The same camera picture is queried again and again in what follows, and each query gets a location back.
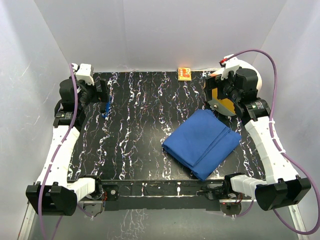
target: gray wall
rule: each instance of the gray wall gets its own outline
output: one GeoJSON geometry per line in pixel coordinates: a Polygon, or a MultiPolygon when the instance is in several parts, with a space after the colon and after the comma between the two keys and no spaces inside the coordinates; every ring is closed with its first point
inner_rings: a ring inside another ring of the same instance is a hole
{"type": "MultiPolygon", "coordinates": [[[[286,152],[313,176],[320,187],[320,1],[288,1],[262,49],[275,60],[278,92],[275,127],[286,152]]],[[[253,65],[262,76],[261,97],[271,102],[271,64],[258,55],[253,65]]],[[[317,221],[314,191],[299,204],[307,230],[317,221]]],[[[310,236],[320,239],[320,231],[310,236]]]]}
{"type": "Polygon", "coordinates": [[[112,72],[217,67],[225,55],[260,48],[286,1],[35,2],[68,62],[112,72]]]}
{"type": "Polygon", "coordinates": [[[0,239],[11,240],[26,211],[26,187],[45,163],[69,68],[34,1],[0,0],[0,16],[0,239]]]}

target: black marble table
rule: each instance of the black marble table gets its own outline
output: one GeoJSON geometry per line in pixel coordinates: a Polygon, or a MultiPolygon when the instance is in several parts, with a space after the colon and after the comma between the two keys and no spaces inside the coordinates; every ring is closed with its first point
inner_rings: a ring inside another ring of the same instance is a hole
{"type": "MultiPolygon", "coordinates": [[[[178,81],[175,71],[95,73],[94,79],[108,80],[110,112],[105,120],[100,103],[87,107],[68,180],[84,175],[113,181],[195,180],[192,172],[169,156],[161,144],[197,109],[208,107],[203,84],[209,73],[194,71],[190,82],[178,81]]],[[[259,154],[240,119],[215,115],[242,138],[208,180],[221,180],[237,172],[264,179],[259,154]]]]}

